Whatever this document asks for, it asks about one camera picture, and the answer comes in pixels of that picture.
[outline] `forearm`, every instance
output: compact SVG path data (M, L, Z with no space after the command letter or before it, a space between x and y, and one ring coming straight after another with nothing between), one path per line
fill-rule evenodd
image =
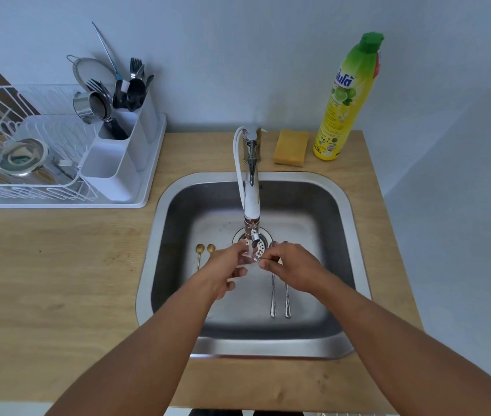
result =
M491 414L488 374L330 276L321 278L316 296L402 416Z
M163 415L216 298L199 277L78 378L47 415Z

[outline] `white wall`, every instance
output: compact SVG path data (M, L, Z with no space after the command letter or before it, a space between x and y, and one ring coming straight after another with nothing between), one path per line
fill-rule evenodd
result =
M491 374L491 89L386 203L424 328Z
M0 72L74 83L65 55L105 58L91 20L156 73L170 131L316 129L349 49L384 32L356 126L384 193L491 84L491 0L0 0Z

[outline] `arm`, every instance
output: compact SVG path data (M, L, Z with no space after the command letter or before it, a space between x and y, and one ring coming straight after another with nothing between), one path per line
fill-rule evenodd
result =
M145 324L89 368L47 416L162 416L178 387L213 302L234 290L230 277L244 244L214 251L208 262Z
M491 376L476 365L347 286L299 244L278 244L262 258L262 268L313 294L339 320L402 416L491 415Z

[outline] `sponge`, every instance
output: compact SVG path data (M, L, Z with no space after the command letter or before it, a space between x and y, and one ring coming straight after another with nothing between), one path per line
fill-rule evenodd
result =
M274 163L303 166L308 142L309 133L306 131L281 130L274 151Z

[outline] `wire rack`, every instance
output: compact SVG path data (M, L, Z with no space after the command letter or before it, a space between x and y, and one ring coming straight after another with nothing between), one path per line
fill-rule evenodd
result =
M0 149L11 140L40 139L64 159L81 163L97 133L75 114L78 85L0 86ZM65 185L0 184L0 198L92 202L93 187L76 176Z

